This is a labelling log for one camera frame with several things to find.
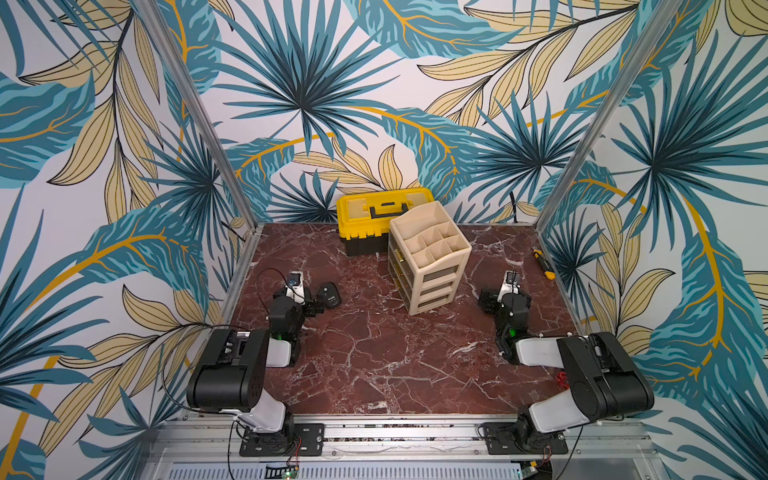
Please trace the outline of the beige drawer organizer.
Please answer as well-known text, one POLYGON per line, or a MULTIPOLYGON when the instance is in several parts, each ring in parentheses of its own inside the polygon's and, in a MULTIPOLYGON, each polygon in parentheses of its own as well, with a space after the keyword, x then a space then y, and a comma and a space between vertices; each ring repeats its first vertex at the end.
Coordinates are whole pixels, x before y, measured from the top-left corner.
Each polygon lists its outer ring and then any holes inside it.
POLYGON ((451 303, 472 245, 443 205, 418 205, 390 221, 388 268, 410 315, 451 303))

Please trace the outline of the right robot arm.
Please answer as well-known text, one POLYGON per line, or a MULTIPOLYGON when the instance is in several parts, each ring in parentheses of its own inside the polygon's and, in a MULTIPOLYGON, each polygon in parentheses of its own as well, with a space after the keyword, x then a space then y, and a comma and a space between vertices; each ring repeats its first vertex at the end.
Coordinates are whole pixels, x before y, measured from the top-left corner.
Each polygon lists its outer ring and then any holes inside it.
POLYGON ((504 360, 558 369, 567 382, 564 391, 520 408, 513 423, 483 424, 490 453, 565 453, 565 430, 653 407, 648 381, 614 334, 534 335, 528 329, 531 297, 515 288, 483 289, 478 304, 494 318, 504 360))

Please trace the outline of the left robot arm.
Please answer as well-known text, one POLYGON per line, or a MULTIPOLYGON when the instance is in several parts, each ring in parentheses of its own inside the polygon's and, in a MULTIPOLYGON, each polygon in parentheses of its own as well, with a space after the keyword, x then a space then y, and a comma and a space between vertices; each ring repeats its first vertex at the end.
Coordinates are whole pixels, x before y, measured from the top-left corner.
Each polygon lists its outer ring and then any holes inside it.
POLYGON ((231 415, 259 440, 293 441, 292 414, 267 392, 265 375, 269 368, 296 363, 305 320, 337 307, 338 300, 333 286, 315 295, 304 287, 288 287, 267 306, 266 329, 213 333, 187 386, 189 408, 231 415))

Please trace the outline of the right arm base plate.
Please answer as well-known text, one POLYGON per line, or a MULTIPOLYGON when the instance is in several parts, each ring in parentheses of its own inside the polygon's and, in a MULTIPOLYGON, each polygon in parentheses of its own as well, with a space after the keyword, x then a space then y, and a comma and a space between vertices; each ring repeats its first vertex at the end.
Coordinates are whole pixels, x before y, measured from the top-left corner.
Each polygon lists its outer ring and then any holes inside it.
POLYGON ((562 432, 541 433, 518 422, 485 422, 478 429, 489 455, 566 454, 562 432))

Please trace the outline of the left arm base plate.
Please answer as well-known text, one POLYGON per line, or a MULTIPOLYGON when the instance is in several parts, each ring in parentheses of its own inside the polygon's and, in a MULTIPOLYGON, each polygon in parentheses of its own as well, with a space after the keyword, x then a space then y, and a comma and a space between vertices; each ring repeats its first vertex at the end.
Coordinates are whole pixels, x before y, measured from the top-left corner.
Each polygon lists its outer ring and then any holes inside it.
POLYGON ((247 429, 241 442, 241 457, 319 457, 324 445, 322 423, 286 424, 276 433, 255 433, 247 429))

